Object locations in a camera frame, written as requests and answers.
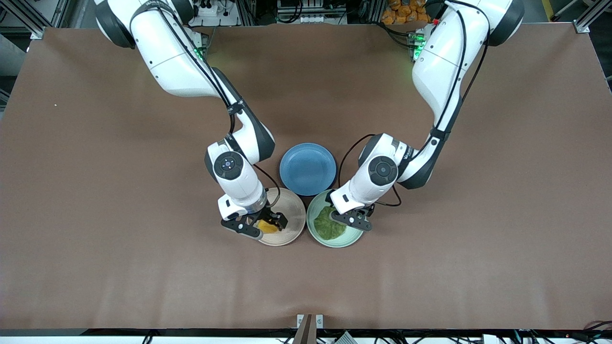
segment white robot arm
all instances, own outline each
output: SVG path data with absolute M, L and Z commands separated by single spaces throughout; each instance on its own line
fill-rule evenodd
M 423 30 L 426 43 L 412 69 L 416 89 L 434 116 L 423 148 L 414 149 L 385 133 L 373 136 L 359 156 L 357 173 L 330 193 L 337 210 L 332 219 L 369 231 L 367 216 L 374 203 L 396 182 L 406 189 L 427 183 L 461 108 L 461 80 L 469 66 L 484 42 L 492 46 L 505 42 L 524 15 L 522 0 L 448 0 L 444 4 L 439 23 Z
M 261 239 L 256 222 L 283 229 L 287 220 L 267 203 L 266 191 L 252 164 L 269 158 L 274 138 L 227 78 L 201 54 L 201 34 L 183 27 L 193 18 L 191 0 L 95 0 L 96 19 L 104 35 L 120 47 L 136 48 L 158 84 L 179 97 L 219 97 L 231 130 L 207 149 L 208 172 L 225 194 L 218 206 L 227 229 Z M 242 128 L 233 132 L 235 118 Z

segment bowl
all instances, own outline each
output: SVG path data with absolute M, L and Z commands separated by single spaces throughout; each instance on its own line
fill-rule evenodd
M 336 179 L 336 161 L 325 147 L 301 143 L 288 150 L 280 161 L 280 179 L 296 194 L 314 196 L 327 190 Z
M 276 188 L 268 190 L 268 201 L 273 202 L 277 195 L 278 190 Z M 287 227 L 276 233 L 264 233 L 259 242 L 268 246 L 283 246 L 297 239 L 306 224 L 306 209 L 302 200 L 295 193 L 280 188 L 280 197 L 272 207 L 272 211 L 281 212 L 285 215 Z
M 312 202 L 310 202 L 308 210 L 306 211 L 306 225 L 308 226 L 310 234 L 323 245 L 333 248 L 347 247 L 355 243 L 364 232 L 358 230 L 357 228 L 346 226 L 344 233 L 342 233 L 339 237 L 331 240 L 325 240 L 321 238 L 315 229 L 315 219 L 317 216 L 319 216 L 319 213 L 323 210 L 323 207 L 332 205 L 325 200 L 327 194 L 330 192 L 331 190 L 325 190 L 312 199 Z

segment brown tabletop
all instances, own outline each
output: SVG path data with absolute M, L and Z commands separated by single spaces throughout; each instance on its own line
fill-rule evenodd
M 209 61 L 274 134 L 275 176 L 297 143 L 339 159 L 367 133 L 420 147 L 432 123 L 406 51 L 375 26 L 223 28 Z M 611 114 L 589 37 L 524 24 L 489 49 L 426 187 L 400 187 L 404 205 L 377 208 L 348 248 L 307 231 L 267 247 L 219 225 L 203 159 L 228 128 L 219 99 L 164 93 L 99 31 L 48 29 L 1 123 L 0 327 L 612 318 Z

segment light green bowl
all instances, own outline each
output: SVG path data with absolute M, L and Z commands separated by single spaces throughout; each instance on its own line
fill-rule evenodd
M 317 233 L 315 230 L 316 217 L 319 216 L 319 213 L 321 213 L 323 207 L 331 206 L 331 203 L 325 201 L 325 197 L 329 192 L 331 192 L 331 190 L 321 192 L 314 197 L 312 202 L 310 202 L 308 210 L 306 211 L 306 225 L 308 226 L 310 234 L 312 234 L 312 236 L 323 245 L 334 248 L 347 247 L 355 243 L 364 232 L 358 230 L 357 228 L 346 226 L 345 232 L 342 233 L 342 235 L 332 240 L 325 240 L 321 238 L 319 233 Z

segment black cable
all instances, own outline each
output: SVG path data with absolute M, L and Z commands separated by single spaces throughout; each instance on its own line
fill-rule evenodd
M 340 22 L 342 21 L 342 18 L 344 18 L 344 16 L 345 16 L 347 13 L 348 13 L 348 12 L 347 12 L 347 11 L 345 11 L 345 12 L 342 14 L 342 17 L 340 17 L 340 20 L 338 20 L 338 24 L 337 24 L 337 25 L 339 25 L 339 24 L 340 24 Z
M 182 45 L 183 49 L 185 50 L 185 52 L 187 52 L 189 55 L 189 57 L 191 58 L 191 60 L 193 61 L 193 63 L 200 69 L 200 71 L 202 71 L 202 73 L 204 74 L 204 76 L 208 79 L 208 81 L 210 81 L 212 87 L 215 89 L 215 91 L 217 91 L 217 93 L 219 94 L 219 97 L 223 100 L 223 103 L 225 104 L 226 107 L 230 106 L 230 102 L 227 99 L 227 96 L 225 95 L 224 92 L 222 92 L 222 87 L 221 84 L 216 76 L 216 74 L 212 71 L 212 67 L 208 64 L 208 62 L 206 62 L 206 60 L 202 59 L 202 62 L 204 63 L 204 65 L 209 69 L 209 73 L 212 75 L 212 77 L 209 75 L 209 73 L 207 73 L 202 66 L 199 64 L 198 60 L 196 57 L 194 57 L 193 54 L 191 54 L 191 52 L 189 52 L 189 49 L 185 46 L 185 44 L 183 44 L 181 38 L 179 37 L 179 35 L 174 31 L 174 29 L 172 28 L 172 25 L 170 24 L 170 22 L 168 21 L 168 19 L 166 18 L 166 16 L 163 14 L 163 10 L 161 7 L 157 6 L 155 7 L 159 12 L 160 12 L 160 16 L 163 18 L 164 22 L 166 23 L 168 29 L 173 33 L 174 38 Z M 183 25 L 181 24 L 181 22 L 179 21 L 179 19 L 175 16 L 174 13 L 168 12 L 170 13 L 170 15 L 172 15 L 173 19 L 176 21 L 176 23 L 178 24 L 178 26 L 181 28 L 181 31 L 183 32 L 183 35 L 185 35 L 185 37 L 187 38 L 187 40 L 190 42 L 190 44 L 192 45 L 192 48 L 194 50 L 196 50 L 196 46 L 193 43 L 193 41 L 191 40 L 191 38 L 189 37 L 189 35 L 187 35 L 187 33 L 185 32 L 185 29 L 183 28 Z
M 440 118 L 438 119 L 438 123 L 436 123 L 435 125 L 436 129 L 440 125 L 440 122 L 442 121 L 442 117 L 444 113 L 446 112 L 446 109 L 448 109 L 450 105 L 450 99 L 452 98 L 453 92 L 455 92 L 455 88 L 457 87 L 457 83 L 459 82 L 459 75 L 461 75 L 461 68 L 463 68 L 463 60 L 465 58 L 465 50 L 466 50 L 467 40 L 468 40 L 468 33 L 465 28 L 465 21 L 463 20 L 463 16 L 461 15 L 461 12 L 459 11 L 459 9 L 456 9 L 455 13 L 457 13 L 457 15 L 459 16 L 459 20 L 461 21 L 461 27 L 463 28 L 463 50 L 461 51 L 461 59 L 459 60 L 459 68 L 457 70 L 457 75 L 455 75 L 455 81 L 453 82 L 453 86 L 450 89 L 449 98 L 446 100 L 446 105 L 444 105 L 444 109 L 442 110 Z
M 590 331 L 590 330 L 594 330 L 594 329 L 597 329 L 598 327 L 602 327 L 602 326 L 608 325 L 608 324 L 612 324 L 612 321 L 610 321 L 610 320 L 608 320 L 608 321 L 601 321 L 599 324 L 593 325 L 591 327 L 587 327 L 584 330 L 585 331 Z
M 365 135 L 364 137 L 360 138 L 359 141 L 355 142 L 354 145 L 352 145 L 348 152 L 346 152 L 345 156 L 342 158 L 342 161 L 340 162 L 340 167 L 338 168 L 338 188 L 340 188 L 340 175 L 342 174 L 342 165 L 344 165 L 344 161 L 346 160 L 346 157 L 348 156 L 348 154 L 353 150 L 353 148 L 355 148 L 355 146 L 357 146 L 361 141 L 365 140 L 368 137 L 374 136 L 375 134 L 368 134 Z
M 544 340 L 545 340 L 545 341 L 546 341 L 548 344 L 555 344 L 555 342 L 553 342 L 552 340 L 548 339 L 548 337 L 547 337 L 547 336 L 545 336 L 545 335 L 541 335 L 541 334 L 537 333 L 537 331 L 536 331 L 536 330 L 530 330 L 530 331 L 531 331 L 531 332 L 533 332 L 533 333 L 535 333 L 535 335 L 536 335 L 536 336 L 538 336 L 538 337 L 542 337 L 542 338 L 543 338 L 543 339 L 544 339 Z
M 278 202 L 278 199 L 280 198 L 280 186 L 278 186 L 278 183 L 274 180 L 274 178 L 272 178 L 272 176 L 270 176 L 266 171 L 264 171 L 261 167 L 253 164 L 253 166 L 255 166 L 258 170 L 260 170 L 260 172 L 262 172 L 263 174 L 266 175 L 266 177 L 268 177 L 273 183 L 274 183 L 274 187 L 276 187 L 276 190 L 278 191 L 278 195 L 276 195 L 276 198 L 274 199 L 274 202 L 272 202 L 269 206 L 267 206 L 268 208 L 271 208 L 273 206 L 276 205 L 276 202 Z
M 400 194 L 397 193 L 397 190 L 395 189 L 395 184 L 393 184 L 393 186 L 391 187 L 393 189 L 393 192 L 395 193 L 395 196 L 397 197 L 397 203 L 395 204 L 389 204 L 389 203 L 385 203 L 385 202 L 374 202 L 376 204 L 380 204 L 382 206 L 387 206 L 387 207 L 399 207 L 401 206 L 401 197 Z
M 229 116 L 229 132 L 228 133 L 233 134 L 235 127 L 236 127 L 236 115 L 231 114 Z
M 476 76 L 478 75 L 478 72 L 480 71 L 480 67 L 482 66 L 483 61 L 485 60 L 485 56 L 487 55 L 487 50 L 489 47 L 489 35 L 491 33 L 491 21 L 489 20 L 489 17 L 485 14 L 485 12 L 483 10 L 481 10 L 479 7 L 474 6 L 472 4 L 468 4 L 467 2 L 463 2 L 463 1 L 459 1 L 459 0 L 448 0 L 449 2 L 452 2 L 454 4 L 458 4 L 458 5 L 463 5 L 463 6 L 467 6 L 467 7 L 471 7 L 477 11 L 479 11 L 480 13 L 482 13 L 482 15 L 485 16 L 485 18 L 487 19 L 487 24 L 489 26 L 488 30 L 487 30 L 487 38 L 484 41 L 485 44 L 485 48 L 482 51 L 482 56 L 480 57 L 480 61 L 478 62 L 478 66 L 476 67 L 476 71 L 474 72 L 474 76 L 472 77 L 472 80 L 469 82 L 468 87 L 465 90 L 465 93 L 463 94 L 463 101 L 465 101 L 465 98 L 468 96 L 469 90 L 472 88 L 472 84 L 474 83 L 474 80 L 476 80 Z M 428 1 L 425 4 L 425 7 L 429 6 L 429 5 L 433 5 L 433 4 L 442 4 L 444 3 L 444 1 L 441 0 L 432 0 L 432 1 Z
M 415 341 L 414 341 L 414 343 L 412 343 L 412 344 L 419 344 L 419 342 L 420 342 L 421 340 L 423 340 L 423 339 L 425 339 L 425 337 L 421 337 L 421 338 L 419 338 L 419 339 L 415 340 Z
M 289 343 L 289 341 L 290 341 L 290 340 L 291 340 L 293 337 L 295 337 L 295 336 L 296 336 L 296 335 L 294 335 L 294 334 L 290 335 L 290 336 L 289 336 L 289 337 L 288 337 L 288 338 L 285 340 L 285 342 L 284 342 L 283 344 L 287 344 L 287 343 Z
M 376 342 L 378 342 L 378 340 L 379 340 L 379 339 L 381 339 L 383 342 L 385 342 L 385 343 L 387 343 L 387 344 L 391 344 L 391 343 L 389 343 L 389 341 L 388 341 L 388 340 L 386 340 L 386 339 L 384 339 L 384 338 L 382 338 L 382 337 L 376 337 L 376 339 L 374 339 L 374 344 L 376 344 Z
M 147 335 L 144 336 L 143 344 L 151 344 L 151 342 L 153 342 L 154 335 L 160 335 L 159 331 L 149 330 L 149 332 L 147 332 Z
M 533 334 L 533 331 L 529 330 L 529 335 L 531 336 L 531 344 L 539 344 L 539 342 L 537 341 L 537 338 Z
M 381 23 L 380 21 L 369 21 L 368 24 L 376 24 L 379 27 L 383 28 L 385 31 L 387 32 L 391 32 L 392 34 L 396 34 L 398 36 L 403 36 L 403 37 L 408 37 L 408 34 L 405 32 L 400 32 L 400 31 L 395 31 L 393 29 L 389 29 L 388 26 L 386 26 L 384 23 Z
M 251 8 L 249 8 L 249 6 L 248 6 L 248 2 L 247 1 L 245 1 L 244 8 L 247 9 L 247 13 L 248 13 L 248 15 L 251 16 L 251 19 L 253 20 L 253 22 L 256 25 L 259 25 L 257 17 L 254 16 L 253 12 L 251 11 Z
M 424 333 L 423 337 L 422 337 L 422 338 L 420 338 L 420 339 L 418 339 L 417 341 L 415 341 L 413 344 L 417 344 L 417 343 L 419 343 L 421 340 L 423 340 L 423 339 L 425 339 L 425 338 L 427 338 L 427 337 L 434 336 L 434 335 L 435 335 L 435 336 L 438 336 L 438 337 L 444 337 L 444 338 L 451 339 L 451 340 L 453 340 L 455 343 L 457 343 L 459 340 L 462 340 L 462 341 L 464 341 L 464 342 L 468 342 L 468 343 L 470 343 L 470 344 L 482 344 L 482 341 L 474 341 L 474 340 L 471 340 L 469 337 L 468 337 L 468 338 L 462 338 L 462 337 L 453 337 L 453 336 L 451 336 L 451 335 L 447 334 L 446 332 L 444 332 L 444 331 L 440 331 L 440 330 L 437 330 L 436 332 L 432 332 L 432 331 L 423 331 L 423 330 L 410 330 L 410 332 L 421 332 L 421 333 Z
M 284 23 L 284 24 L 291 24 L 294 21 L 298 20 L 300 18 L 300 16 L 302 15 L 302 9 L 304 8 L 304 3 L 302 3 L 302 0 L 297 0 L 298 3 L 296 3 L 296 10 L 295 12 L 293 12 L 293 14 L 291 15 L 291 17 L 289 17 L 289 20 L 282 20 L 278 17 L 278 10 L 276 13 L 276 20 Z
M 377 22 L 377 21 L 369 21 L 368 24 L 375 24 L 379 28 L 385 30 L 387 32 L 387 35 L 389 35 L 389 37 L 391 37 L 391 39 L 395 43 L 401 45 L 402 47 L 405 47 L 405 48 L 416 47 L 415 45 L 410 45 L 410 44 L 403 43 L 402 41 L 398 40 L 395 36 L 393 36 L 393 35 L 398 35 L 398 36 L 402 36 L 402 37 L 408 37 L 408 34 L 405 34 L 403 32 L 399 32 L 399 31 L 395 31 L 395 30 L 391 30 L 384 23 L 380 23 L 380 22 Z
M 355 142 L 346 152 L 345 156 L 342 157 L 342 161 L 340 162 L 340 167 L 338 167 L 338 188 L 340 188 L 340 176 L 342 174 L 342 166 L 344 165 L 344 161 L 346 160 L 346 157 L 351 153 L 351 151 L 353 151 L 353 149 L 363 140 L 365 140 L 368 137 L 374 136 L 375 134 L 368 134 L 365 135 L 364 137 L 360 138 L 357 142 Z M 385 202 L 375 202 L 376 204 L 380 204 L 382 206 L 387 206 L 387 207 L 399 207 L 401 206 L 401 197 L 400 194 L 397 193 L 397 190 L 395 189 L 395 184 L 391 187 L 393 189 L 393 192 L 395 193 L 395 196 L 397 197 L 397 203 L 395 204 L 389 204 L 389 203 L 385 203 Z

